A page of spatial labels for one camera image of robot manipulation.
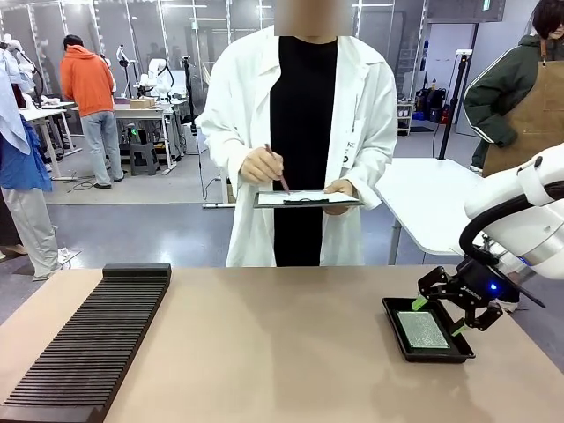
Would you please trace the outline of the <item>person's right hand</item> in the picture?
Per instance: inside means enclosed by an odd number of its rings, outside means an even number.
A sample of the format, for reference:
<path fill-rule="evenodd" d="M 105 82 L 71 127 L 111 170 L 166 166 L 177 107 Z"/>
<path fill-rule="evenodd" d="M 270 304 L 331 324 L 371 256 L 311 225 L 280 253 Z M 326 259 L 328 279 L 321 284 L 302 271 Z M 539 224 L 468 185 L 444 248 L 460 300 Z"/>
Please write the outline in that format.
<path fill-rule="evenodd" d="M 280 181 L 283 176 L 283 158 L 266 147 L 252 150 L 244 159 L 240 174 L 253 184 Z"/>

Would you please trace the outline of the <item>person's left hand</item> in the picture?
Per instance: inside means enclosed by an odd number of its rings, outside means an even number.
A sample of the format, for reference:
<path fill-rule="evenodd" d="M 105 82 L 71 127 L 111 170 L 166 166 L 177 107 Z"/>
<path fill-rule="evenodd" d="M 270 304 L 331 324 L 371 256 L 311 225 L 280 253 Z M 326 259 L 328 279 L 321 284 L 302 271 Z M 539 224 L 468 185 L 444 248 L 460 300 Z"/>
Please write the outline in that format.
<path fill-rule="evenodd" d="M 323 192 L 325 194 L 342 193 L 349 197 L 358 197 L 357 190 L 346 179 L 335 180 L 330 186 L 326 187 Z M 340 216 L 348 211 L 348 206 L 332 205 L 323 208 L 327 215 Z"/>

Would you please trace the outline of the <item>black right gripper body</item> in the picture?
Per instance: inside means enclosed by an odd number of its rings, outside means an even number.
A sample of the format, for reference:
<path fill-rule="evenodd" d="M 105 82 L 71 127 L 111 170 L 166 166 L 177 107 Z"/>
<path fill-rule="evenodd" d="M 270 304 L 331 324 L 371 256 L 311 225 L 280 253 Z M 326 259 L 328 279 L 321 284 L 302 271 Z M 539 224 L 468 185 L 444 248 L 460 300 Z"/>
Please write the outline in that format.
<path fill-rule="evenodd" d="M 456 267 L 455 279 L 460 287 L 456 304 L 465 312 L 486 308 L 491 301 L 512 312 L 512 286 L 489 267 L 466 257 Z"/>

